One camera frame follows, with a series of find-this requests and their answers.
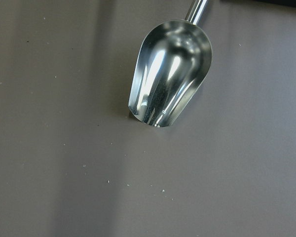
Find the silver metal scoop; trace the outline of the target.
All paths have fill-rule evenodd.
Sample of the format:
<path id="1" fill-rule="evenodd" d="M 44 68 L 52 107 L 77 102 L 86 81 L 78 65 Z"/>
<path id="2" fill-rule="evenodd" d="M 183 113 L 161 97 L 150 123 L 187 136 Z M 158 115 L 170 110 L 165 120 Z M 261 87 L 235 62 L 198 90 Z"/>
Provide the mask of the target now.
<path id="1" fill-rule="evenodd" d="M 184 20 L 165 21 L 143 40 L 128 102 L 139 121 L 171 126 L 208 74 L 212 46 L 197 25 L 206 4 L 193 1 Z"/>

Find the black triangular stand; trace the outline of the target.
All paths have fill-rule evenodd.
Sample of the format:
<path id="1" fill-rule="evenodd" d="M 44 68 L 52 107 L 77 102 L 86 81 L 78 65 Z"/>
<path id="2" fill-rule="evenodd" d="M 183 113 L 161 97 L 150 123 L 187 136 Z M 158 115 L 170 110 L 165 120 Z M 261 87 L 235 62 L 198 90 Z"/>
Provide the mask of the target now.
<path id="1" fill-rule="evenodd" d="M 250 7 L 296 10 L 296 0 L 220 0 L 220 2 Z"/>

